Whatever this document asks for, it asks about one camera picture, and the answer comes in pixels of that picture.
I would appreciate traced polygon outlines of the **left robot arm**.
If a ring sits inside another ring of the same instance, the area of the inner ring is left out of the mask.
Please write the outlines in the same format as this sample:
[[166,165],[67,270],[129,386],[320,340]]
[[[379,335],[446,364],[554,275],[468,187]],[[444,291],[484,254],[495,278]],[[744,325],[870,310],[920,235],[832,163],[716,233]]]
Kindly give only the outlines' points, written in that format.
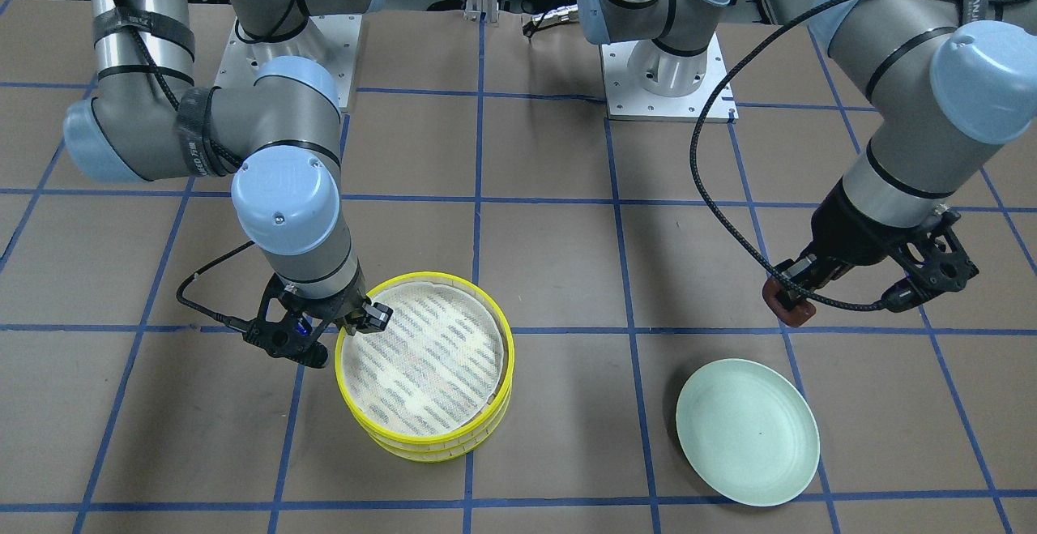
[[[638,83],[676,97],[698,87],[729,2],[577,6],[589,43],[637,41]],[[1035,119],[1035,0],[814,0],[801,20],[882,122],[814,212],[806,249],[768,266],[770,312],[798,327],[826,283],[889,258],[905,278],[856,311],[903,312],[963,290],[978,269],[945,202]]]

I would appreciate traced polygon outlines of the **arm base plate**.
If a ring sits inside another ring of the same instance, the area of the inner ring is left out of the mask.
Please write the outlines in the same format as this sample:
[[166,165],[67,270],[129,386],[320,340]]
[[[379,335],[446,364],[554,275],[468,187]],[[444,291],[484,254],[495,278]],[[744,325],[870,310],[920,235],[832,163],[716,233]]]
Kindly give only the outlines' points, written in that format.
[[604,44],[600,55],[612,120],[723,123],[740,117],[728,83],[713,105],[705,105],[728,72],[716,35],[705,53],[692,57],[664,53],[649,40]]
[[235,88],[251,86],[259,67],[278,55],[299,55],[318,62],[337,86],[339,110],[347,113],[353,95],[363,15],[318,15],[307,27],[284,43],[250,44],[239,21],[231,25],[223,57],[212,80],[215,86]]

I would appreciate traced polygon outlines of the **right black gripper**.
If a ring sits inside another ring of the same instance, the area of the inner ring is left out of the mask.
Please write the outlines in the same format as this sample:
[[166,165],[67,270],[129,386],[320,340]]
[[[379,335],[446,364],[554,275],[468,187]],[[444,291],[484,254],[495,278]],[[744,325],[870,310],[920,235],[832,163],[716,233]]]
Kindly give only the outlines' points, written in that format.
[[371,302],[363,271],[338,271],[317,283],[280,278],[280,304],[286,311],[347,328],[349,335],[383,332],[393,316],[388,305]]

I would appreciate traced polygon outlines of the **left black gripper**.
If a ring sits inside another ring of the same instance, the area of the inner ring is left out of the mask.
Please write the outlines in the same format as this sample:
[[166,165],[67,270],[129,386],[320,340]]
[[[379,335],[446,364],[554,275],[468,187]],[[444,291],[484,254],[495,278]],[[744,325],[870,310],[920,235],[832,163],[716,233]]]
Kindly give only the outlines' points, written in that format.
[[[794,285],[814,292],[852,266],[878,264],[889,256],[896,228],[871,220],[856,209],[837,182],[811,219],[812,240],[798,259],[778,265]],[[777,279],[766,281],[766,304],[774,312],[809,311],[811,302]]]

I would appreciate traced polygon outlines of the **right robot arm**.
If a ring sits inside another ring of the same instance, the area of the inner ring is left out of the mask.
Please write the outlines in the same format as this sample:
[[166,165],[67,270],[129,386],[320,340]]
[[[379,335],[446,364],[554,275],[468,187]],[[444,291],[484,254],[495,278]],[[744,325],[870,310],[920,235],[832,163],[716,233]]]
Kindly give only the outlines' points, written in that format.
[[201,86],[188,0],[92,0],[99,93],[72,105],[64,146],[104,182],[231,178],[239,224],[286,311],[341,330],[379,325],[353,249],[336,151],[344,114],[315,15],[382,0],[231,0],[241,43],[269,50],[245,86]]

